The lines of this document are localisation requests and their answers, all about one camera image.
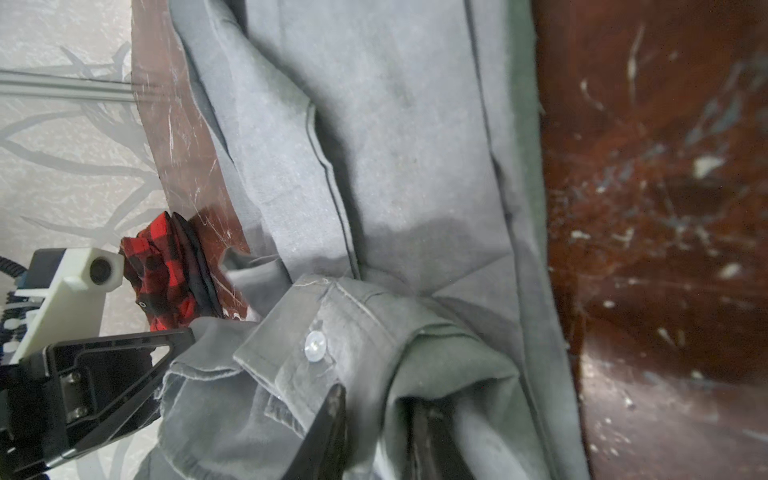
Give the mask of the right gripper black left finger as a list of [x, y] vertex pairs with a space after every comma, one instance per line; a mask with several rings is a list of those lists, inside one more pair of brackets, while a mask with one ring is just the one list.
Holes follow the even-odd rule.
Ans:
[[333, 385], [283, 480], [339, 480], [346, 464], [346, 389]]

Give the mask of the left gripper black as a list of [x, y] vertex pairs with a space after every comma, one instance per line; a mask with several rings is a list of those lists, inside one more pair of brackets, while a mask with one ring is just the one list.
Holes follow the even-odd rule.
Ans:
[[181, 328], [58, 342], [42, 359], [1, 367], [1, 478], [48, 479], [159, 417], [154, 398], [195, 342]]

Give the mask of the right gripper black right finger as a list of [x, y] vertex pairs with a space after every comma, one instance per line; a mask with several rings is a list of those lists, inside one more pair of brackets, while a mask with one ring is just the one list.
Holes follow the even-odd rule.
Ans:
[[417, 480], [473, 479], [450, 431], [447, 416], [434, 402], [411, 403], [409, 478]]

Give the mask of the grey long sleeve shirt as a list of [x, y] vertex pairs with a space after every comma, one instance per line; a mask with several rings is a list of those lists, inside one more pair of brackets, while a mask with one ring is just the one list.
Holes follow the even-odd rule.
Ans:
[[345, 479], [409, 479], [418, 418], [474, 479], [586, 479], [546, 267], [527, 1], [172, 1], [252, 251], [252, 322], [197, 319], [141, 479], [299, 479], [345, 391]]

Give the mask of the red black plaid folded shirt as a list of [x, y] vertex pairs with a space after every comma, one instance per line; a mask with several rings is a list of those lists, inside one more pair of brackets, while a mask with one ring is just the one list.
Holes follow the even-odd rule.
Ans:
[[223, 315], [202, 245], [181, 215], [158, 215], [136, 236], [122, 238], [119, 253], [124, 277], [152, 331]]

